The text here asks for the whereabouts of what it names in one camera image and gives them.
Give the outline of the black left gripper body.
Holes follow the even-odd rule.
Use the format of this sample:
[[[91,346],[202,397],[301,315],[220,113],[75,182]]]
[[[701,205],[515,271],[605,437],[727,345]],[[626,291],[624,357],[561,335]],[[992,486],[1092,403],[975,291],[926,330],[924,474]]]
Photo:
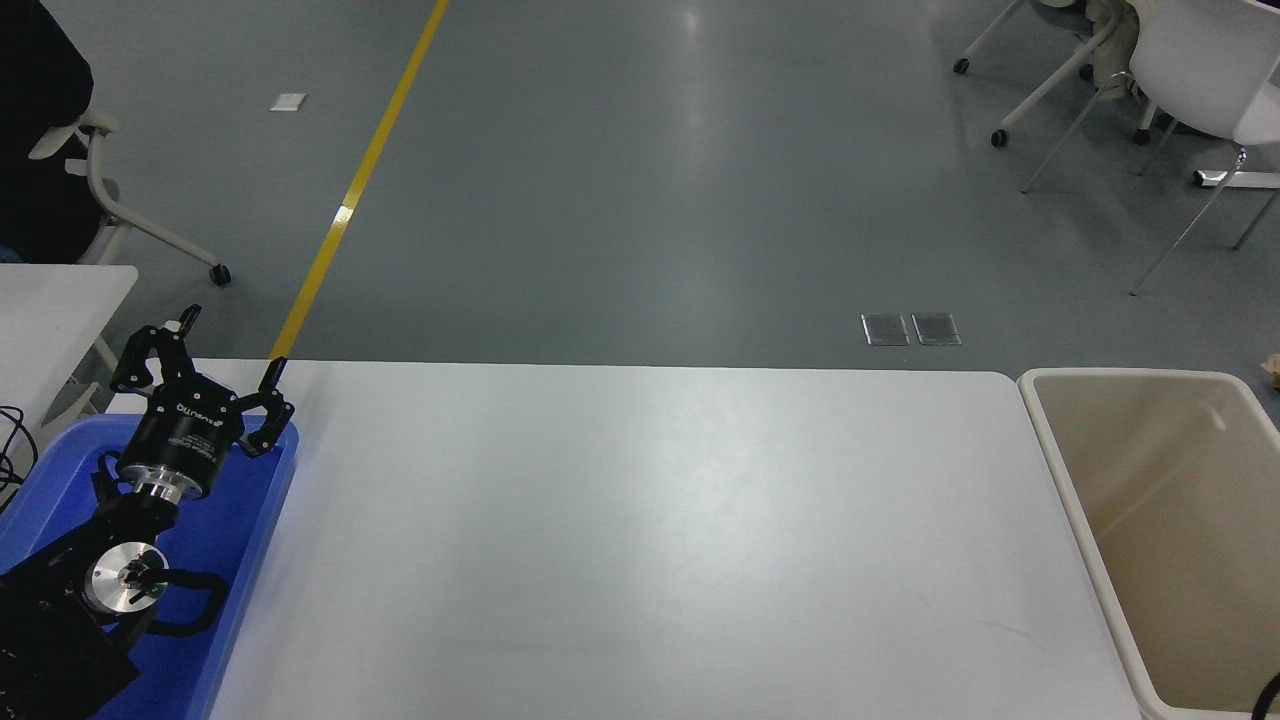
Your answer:
[[[118,477],[133,486],[169,484],[183,495],[210,495],[244,430],[236,401],[234,391],[214,380],[156,386],[118,459]]]

